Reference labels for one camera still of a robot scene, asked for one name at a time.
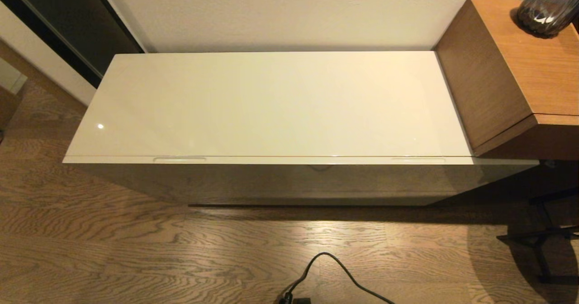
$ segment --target electrical cord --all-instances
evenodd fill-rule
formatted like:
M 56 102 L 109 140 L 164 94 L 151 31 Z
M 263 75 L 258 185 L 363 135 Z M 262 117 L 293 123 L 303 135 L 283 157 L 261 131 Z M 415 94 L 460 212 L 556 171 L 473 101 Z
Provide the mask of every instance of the electrical cord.
M 340 265 L 340 267 L 342 267 L 342 269 L 344 269 L 344 272 L 346 273 L 346 275 L 348 275 L 348 277 L 350 277 L 350 279 L 352 280 L 352 282 L 354 283 L 354 285 L 356 285 L 358 288 L 360 288 L 362 291 L 367 292 L 370 295 L 374 295 L 377 298 L 383 300 L 386 303 L 389 304 L 395 304 L 394 302 L 392 302 L 391 300 L 385 298 L 384 296 L 378 295 L 377 293 L 369 290 L 368 288 L 365 288 L 364 286 L 358 284 L 358 282 L 356 281 L 356 279 L 354 279 L 354 277 L 352 276 L 352 274 L 348 271 L 348 269 L 346 268 L 346 266 L 337 258 L 335 257 L 335 255 L 328 253 L 328 252 L 321 252 L 316 254 L 316 256 L 314 256 L 312 258 L 312 260 L 310 261 L 310 263 L 308 263 L 308 266 L 306 267 L 306 270 L 304 271 L 304 274 L 302 275 L 302 277 L 300 277 L 298 280 L 295 281 L 295 283 L 289 288 L 289 290 L 285 293 L 284 298 L 282 298 L 280 300 L 280 304 L 291 304 L 293 295 L 291 294 L 292 291 L 294 291 L 294 289 L 302 282 L 306 279 L 306 277 L 308 277 L 308 271 L 310 271 L 310 267 L 312 267 L 312 264 L 314 263 L 314 261 L 322 256 L 322 255 L 327 255 L 329 257 L 331 257 L 332 259 L 334 259 L 337 264 Z

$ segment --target hardwood floorboard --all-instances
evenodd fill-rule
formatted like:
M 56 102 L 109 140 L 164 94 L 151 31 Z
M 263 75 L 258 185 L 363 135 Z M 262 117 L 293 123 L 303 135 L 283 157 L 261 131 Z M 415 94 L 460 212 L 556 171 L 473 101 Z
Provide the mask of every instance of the hardwood floorboard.
M 276 304 L 320 251 L 397 304 L 579 303 L 577 287 L 534 283 L 533 257 L 514 259 L 522 249 L 496 239 L 541 227 L 526 203 L 212 209 L 158 201 L 61 164 L 80 115 L 34 83 L 23 89 L 0 144 L 0 304 Z M 559 223 L 577 221 L 576 200 L 553 209 Z M 577 271 L 577 243 L 547 244 L 550 256 L 573 263 L 558 271 Z M 294 296 L 380 303 L 324 256 Z

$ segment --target wooden side table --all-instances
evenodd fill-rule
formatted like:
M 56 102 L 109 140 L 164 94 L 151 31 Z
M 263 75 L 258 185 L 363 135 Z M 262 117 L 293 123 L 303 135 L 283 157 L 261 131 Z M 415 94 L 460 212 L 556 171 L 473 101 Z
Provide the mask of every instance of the wooden side table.
M 579 35 L 517 27 L 519 0 L 467 0 L 436 46 L 476 156 L 579 159 Z

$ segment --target black metal stand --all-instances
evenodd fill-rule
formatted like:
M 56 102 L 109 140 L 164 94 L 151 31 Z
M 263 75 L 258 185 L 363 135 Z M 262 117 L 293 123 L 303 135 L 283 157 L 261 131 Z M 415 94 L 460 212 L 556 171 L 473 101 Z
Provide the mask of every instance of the black metal stand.
M 566 228 L 561 228 L 555 226 L 546 210 L 545 203 L 556 201 L 559 199 L 564 199 L 566 197 L 571 197 L 573 195 L 577 196 L 578 188 L 573 187 L 572 189 L 559 191 L 549 195 L 542 195 L 540 197 L 533 198 L 529 201 L 530 205 L 535 205 L 542 223 L 546 226 L 546 230 L 541 230 L 538 232 L 529 232 L 521 234 L 510 234 L 497 236 L 501 241 L 513 240 L 518 244 L 527 246 L 533 249 L 535 257 L 537 258 L 539 267 L 541 267 L 541 275 L 538 277 L 541 283 L 545 284 L 566 284 L 566 285 L 577 285 L 579 284 L 579 276 L 576 275 L 552 275 L 549 265 L 546 261 L 545 254 L 542 251 L 542 245 L 545 244 L 546 240 L 550 236 L 561 235 L 567 240 L 578 239 L 579 236 L 575 234 L 579 232 L 578 226 L 571 226 Z

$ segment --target white cabinet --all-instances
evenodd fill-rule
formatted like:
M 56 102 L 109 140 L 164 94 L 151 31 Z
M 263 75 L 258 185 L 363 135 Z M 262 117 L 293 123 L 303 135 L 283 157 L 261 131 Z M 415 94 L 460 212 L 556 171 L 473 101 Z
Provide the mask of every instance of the white cabinet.
M 434 52 L 116 55 L 64 162 L 200 204 L 428 204 L 473 158 Z

